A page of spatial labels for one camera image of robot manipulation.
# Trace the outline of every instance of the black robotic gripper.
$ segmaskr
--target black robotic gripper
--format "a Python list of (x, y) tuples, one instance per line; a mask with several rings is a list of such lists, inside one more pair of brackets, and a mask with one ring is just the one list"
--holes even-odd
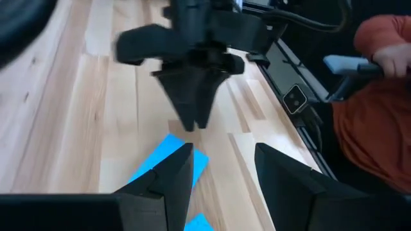
[(171, 0), (163, 9), (171, 27), (150, 24), (121, 33), (118, 62), (141, 65), (146, 58), (162, 61), (152, 73), (169, 97), (184, 128), (195, 122), (206, 128), (220, 84), (244, 72), (244, 61), (228, 48), (248, 52), (263, 49), (267, 27), (253, 15), (234, 13), (230, 1)]

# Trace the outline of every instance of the wooden table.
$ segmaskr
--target wooden table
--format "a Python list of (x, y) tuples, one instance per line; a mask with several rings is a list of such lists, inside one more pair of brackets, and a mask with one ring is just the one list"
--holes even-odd
[(168, 23), (165, 5), (60, 0), (47, 30), (0, 72), (0, 192), (112, 192), (171, 132), (210, 157), (188, 220), (203, 212), (215, 230), (273, 230), (255, 143), (318, 167), (258, 67), (247, 64), (222, 84), (208, 128), (186, 133), (150, 76), (158, 60), (141, 67), (112, 60), (120, 31)]

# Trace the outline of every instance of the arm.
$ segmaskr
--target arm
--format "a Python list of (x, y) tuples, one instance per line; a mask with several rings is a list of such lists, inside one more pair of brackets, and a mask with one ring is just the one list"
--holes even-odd
[(383, 48), (411, 42), (411, 17), (379, 15), (364, 21), (354, 37), (355, 48), (371, 59)]

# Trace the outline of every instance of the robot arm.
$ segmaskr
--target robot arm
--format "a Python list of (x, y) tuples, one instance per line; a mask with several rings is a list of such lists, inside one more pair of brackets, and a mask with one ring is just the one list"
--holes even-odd
[[(239, 11), (234, 0), (170, 0), (164, 16), (171, 28), (151, 24), (121, 33), (116, 41), (117, 61), (141, 65), (146, 58), (162, 61), (157, 77), (184, 128), (205, 128), (217, 88), (232, 74), (242, 74), (244, 61), (228, 48), (259, 52), (267, 43), (267, 26), (275, 19), (313, 30), (335, 33), (351, 18), (350, 0), (337, 0), (340, 25), (315, 22), (283, 10), (261, 18)], [(40, 34), (57, 0), (0, 0), (0, 68), (11, 62)]]

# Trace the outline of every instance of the blue sticky note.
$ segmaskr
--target blue sticky note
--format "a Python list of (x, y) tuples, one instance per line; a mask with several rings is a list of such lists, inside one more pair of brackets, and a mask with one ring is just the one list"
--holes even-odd
[[(184, 141), (177, 138), (172, 134), (168, 134), (167, 137), (160, 143), (160, 145), (153, 151), (152, 154), (141, 164), (140, 168), (128, 181), (129, 183), (151, 170), (154, 166), (159, 164), (165, 158), (170, 156), (174, 151), (184, 145)], [(204, 155), (198, 150), (194, 150), (194, 170), (193, 170), (193, 187), (200, 178), (202, 171), (206, 168), (209, 161), (209, 157)]]
[(199, 214), (186, 225), (184, 231), (214, 231), (214, 229), (208, 223), (206, 217)]

